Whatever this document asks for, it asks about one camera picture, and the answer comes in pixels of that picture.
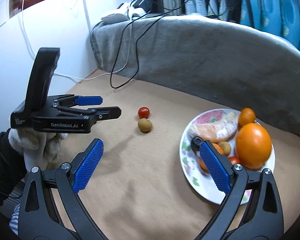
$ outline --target beige tablecloth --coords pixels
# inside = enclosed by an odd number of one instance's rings
[[[96,71],[92,77],[101,73]],[[126,80],[113,78],[114,85]],[[122,109],[119,119],[98,122],[90,134],[69,135],[59,153],[59,164],[70,162],[93,138],[103,140],[103,158],[79,196],[105,235],[110,240],[194,239],[218,206],[188,184],[180,165],[179,143],[195,116],[223,106],[143,81],[113,90],[109,76],[83,81],[69,92],[100,95],[103,106]],[[153,130],[148,134],[137,127],[137,111],[142,106],[151,112]],[[300,138],[262,125],[270,133],[275,149],[274,177],[286,231],[300,214]],[[65,225],[73,229],[57,191],[53,192]],[[230,229],[238,226],[245,207],[239,208]]]

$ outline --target screw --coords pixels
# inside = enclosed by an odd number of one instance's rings
[[[268,168],[264,169],[264,171],[265,171],[265,174],[268,174],[268,175],[271,174],[271,170]]]
[[[63,169],[63,170],[67,170],[67,169],[69,169],[70,168],[70,163],[63,163],[62,165],[61,165],[61,169]]]
[[[235,164],[233,165],[234,168],[237,170],[237,171],[241,171],[242,170],[242,166],[240,164]]]
[[[38,170],[39,170],[39,168],[38,168],[37,166],[35,166],[35,167],[33,167],[33,168],[31,169],[31,171],[32,171],[33,173],[36,173]]]

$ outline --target tangerine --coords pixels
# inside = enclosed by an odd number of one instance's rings
[[[218,144],[212,143],[212,145],[215,147],[215,149],[218,151],[218,153],[225,155],[224,149],[222,149]]]
[[[272,151],[269,133],[256,123],[244,125],[237,134],[235,144],[241,163],[250,169],[260,169]]]
[[[240,116],[239,116],[239,125],[244,126],[247,123],[252,123],[256,119],[256,114],[254,111],[250,108],[244,108],[241,110]]]
[[[207,169],[207,166],[204,164],[204,162],[203,162],[203,160],[202,160],[201,158],[199,158],[199,164],[200,164],[200,167],[201,167],[203,170],[205,170],[205,171],[208,170],[208,169]]]

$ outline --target cherry tomato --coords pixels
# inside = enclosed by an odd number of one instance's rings
[[[240,164],[240,160],[239,160],[238,157],[229,157],[228,159],[229,159],[229,161],[231,162],[232,165]]]
[[[148,118],[149,114],[150,114],[150,110],[147,107],[142,107],[142,108],[140,108],[138,110],[138,115],[139,115],[140,119],[142,119],[142,118]]]

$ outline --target glove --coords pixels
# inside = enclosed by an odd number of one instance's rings
[[[26,169],[38,166],[45,170],[50,162],[57,162],[61,141],[67,133],[37,132],[33,128],[10,129],[8,140],[11,147],[25,159]]]

